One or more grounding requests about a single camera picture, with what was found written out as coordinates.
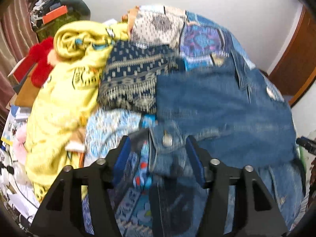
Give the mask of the blue denim jeans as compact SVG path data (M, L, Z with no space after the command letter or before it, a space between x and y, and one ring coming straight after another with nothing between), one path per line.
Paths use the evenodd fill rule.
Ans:
M193 175L188 136L228 166L253 166L287 227L293 225L305 172L292 113L258 69L232 56L222 66L160 75L156 101L149 165L154 236L195 236L200 225L208 192Z

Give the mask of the pile of clothes on bag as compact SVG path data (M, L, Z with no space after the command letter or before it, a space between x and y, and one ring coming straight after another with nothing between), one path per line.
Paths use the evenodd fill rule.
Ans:
M30 22L32 29L36 29L43 25L42 18L50 11L61 6L61 0L35 0L30 7Z

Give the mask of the yellow duck fleece blanket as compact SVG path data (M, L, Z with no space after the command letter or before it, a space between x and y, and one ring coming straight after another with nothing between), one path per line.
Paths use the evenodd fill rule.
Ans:
M76 21L54 36L58 62L40 88L27 120L25 170L42 201L66 165L80 167L81 155L66 151L72 134L96 108L102 71L117 41L126 41L127 23L107 26Z

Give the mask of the brown wooden door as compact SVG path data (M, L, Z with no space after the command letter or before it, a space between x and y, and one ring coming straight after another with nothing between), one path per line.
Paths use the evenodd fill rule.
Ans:
M296 30L269 80L294 106L315 80L315 19L303 7Z

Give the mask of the red plush toy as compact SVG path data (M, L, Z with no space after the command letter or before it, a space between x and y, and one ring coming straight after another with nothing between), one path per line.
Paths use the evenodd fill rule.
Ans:
M53 48L54 39L51 36L32 46L13 73L17 83L22 83L24 77L31 73L33 86L42 87L53 70L53 66L48 63L48 54Z

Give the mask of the striped maroon curtain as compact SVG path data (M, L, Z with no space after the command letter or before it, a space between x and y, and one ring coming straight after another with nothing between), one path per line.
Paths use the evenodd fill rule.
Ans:
M8 0L8 7L1 13L1 129L8 116L6 105L14 95L8 74L38 42L29 19L33 1Z

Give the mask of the patchwork patterned bedspread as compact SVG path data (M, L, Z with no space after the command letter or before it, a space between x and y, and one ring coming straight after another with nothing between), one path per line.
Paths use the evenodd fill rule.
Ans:
M85 165L105 157L124 135L157 125L158 76L222 66L232 56L255 69L235 37L202 16L139 12L130 40L116 42L102 73L100 108L86 126ZM110 191L122 236L154 236L151 145L152 139L130 153L121 182Z

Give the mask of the orange box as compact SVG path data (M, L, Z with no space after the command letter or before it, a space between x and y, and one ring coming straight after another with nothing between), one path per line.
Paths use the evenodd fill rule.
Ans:
M68 9L67 9L66 5L62 5L62 6L58 7L57 9L52 10L52 11L48 12L45 16L42 17L43 24L45 25L45 24L55 20L56 18L58 18L64 14L67 14L67 12L68 12Z

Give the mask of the dark green storage bag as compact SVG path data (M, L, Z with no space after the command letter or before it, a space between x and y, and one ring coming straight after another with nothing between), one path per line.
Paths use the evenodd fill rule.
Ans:
M57 30L66 23L77 20L90 20L90 9L83 0L61 0L61 6L66 5L68 12L55 20L33 29L41 42L49 36L53 37Z

